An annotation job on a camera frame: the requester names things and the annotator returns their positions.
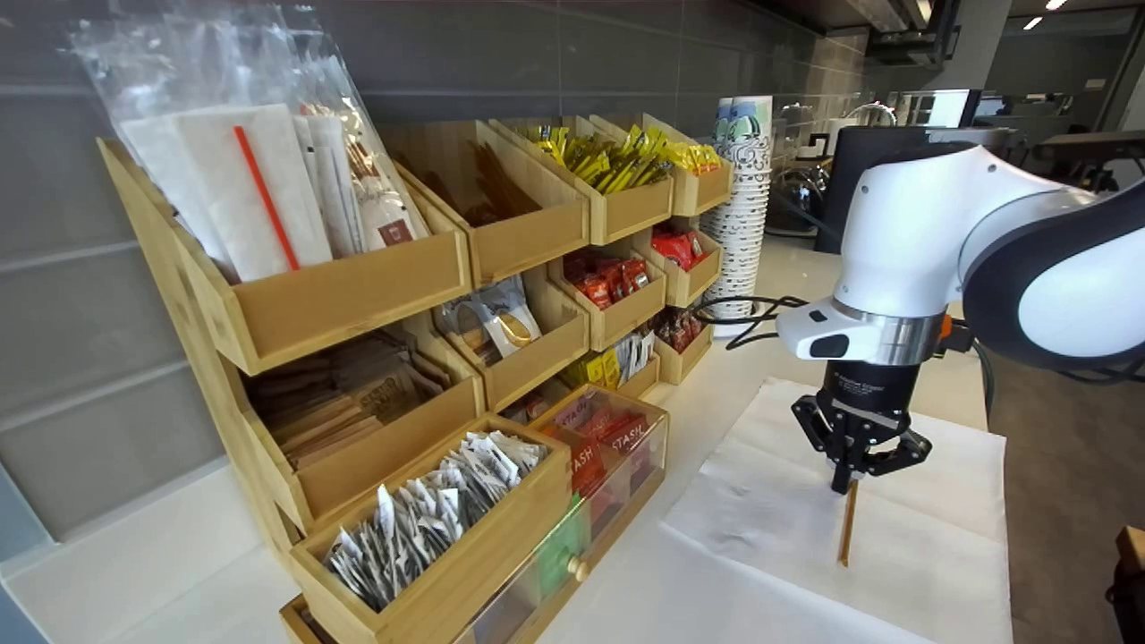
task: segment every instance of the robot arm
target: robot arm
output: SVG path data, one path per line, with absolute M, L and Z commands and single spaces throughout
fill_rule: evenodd
M 830 300 L 781 316 L 781 340 L 828 361 L 795 417 L 837 463 L 834 491 L 930 454 L 910 396 L 950 300 L 980 344 L 1030 365 L 1145 357 L 1145 185 L 1097 201 L 980 147 L 877 165 L 856 185 L 842 264 Z

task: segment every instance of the ceiling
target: ceiling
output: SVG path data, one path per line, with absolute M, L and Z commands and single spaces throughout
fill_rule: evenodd
M 812 29 L 848 29 L 865 24 L 853 0 L 760 0 L 774 12 L 785 12 Z M 1145 0 L 1067 0 L 1058 14 L 1078 12 L 1114 12 L 1114 8 L 1145 8 Z M 1042 14 L 1046 0 L 1014 0 L 1008 14 Z

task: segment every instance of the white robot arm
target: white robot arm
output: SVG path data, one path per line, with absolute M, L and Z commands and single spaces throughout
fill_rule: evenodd
M 1145 357 L 1140 268 L 1145 185 L 1097 201 L 980 147 L 863 173 L 834 296 L 781 316 L 798 357 L 830 361 L 795 417 L 837 463 L 834 491 L 930 454 L 906 404 L 921 361 L 943 344 L 950 300 L 999 353 L 1125 365 Z

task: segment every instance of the tiered wooden organizer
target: tiered wooden organizer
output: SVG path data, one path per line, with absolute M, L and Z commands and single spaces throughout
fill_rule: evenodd
M 502 500 L 503 510 L 496 506 L 388 611 L 367 611 L 317 565 L 328 529 L 360 517 L 374 482 L 427 468 L 445 452 L 445 442 L 453 442 L 469 426 L 510 426 L 487 411 L 503 411 L 569 361 L 644 327 L 667 306 L 690 306 L 719 277 L 719 247 L 713 247 L 713 264 L 694 274 L 656 264 L 656 290 L 639 295 L 639 309 L 603 320 L 553 281 L 553 264 L 588 244 L 639 247 L 649 244 L 649 228 L 671 212 L 702 215 L 716 208 L 731 195 L 727 169 L 601 198 L 569 173 L 550 169 L 503 127 L 469 123 L 453 127 L 451 138 L 453 142 L 487 142 L 510 182 L 540 208 L 503 227 L 469 228 L 458 212 L 404 177 L 433 235 L 244 287 L 224 282 L 124 152 L 101 142 L 247 510 L 310 603 L 310 609 L 300 597 L 281 609 L 297 642 L 535 637 L 667 476 L 669 424 L 649 410 L 658 420 L 649 452 L 639 452 L 639 463 L 613 473 L 601 486 L 603 498 L 595 495 L 569 506 L 569 452 L 550 444 L 549 464 L 510 491 Z M 438 147 L 439 157 L 458 152 L 453 142 L 445 141 Z M 438 336 L 427 311 L 503 277 L 525 277 L 543 336 L 490 368 L 472 365 L 461 346 Z M 453 386 L 303 468 L 289 464 L 247 402 L 247 375 L 372 328 L 401 328 L 401 336 L 453 374 Z M 658 352 L 667 375 L 671 383 L 683 381 L 707 344 L 694 344 L 683 357 Z

